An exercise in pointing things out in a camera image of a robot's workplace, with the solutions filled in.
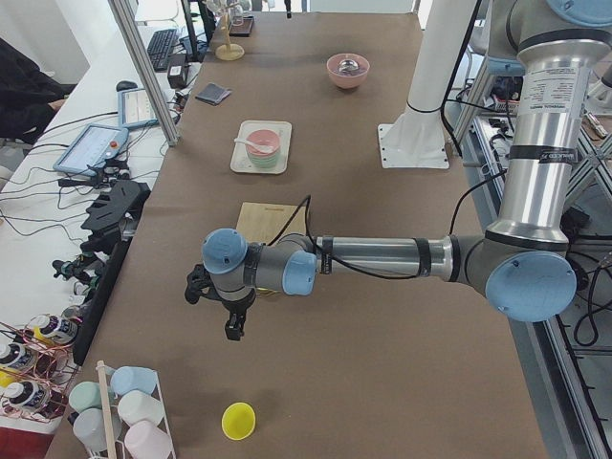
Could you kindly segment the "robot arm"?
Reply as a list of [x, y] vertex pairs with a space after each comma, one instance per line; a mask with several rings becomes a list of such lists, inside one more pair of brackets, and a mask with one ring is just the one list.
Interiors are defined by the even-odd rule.
[[185, 297], [219, 301], [229, 339], [243, 336], [260, 289], [308, 295], [318, 274], [346, 269], [387, 280], [437, 276], [471, 286], [505, 316], [549, 319], [568, 307], [577, 279], [560, 228], [593, 66], [611, 50], [607, 1], [494, 1], [489, 54], [516, 59], [525, 76], [501, 208], [481, 236], [441, 239], [284, 234], [250, 243], [211, 232]]

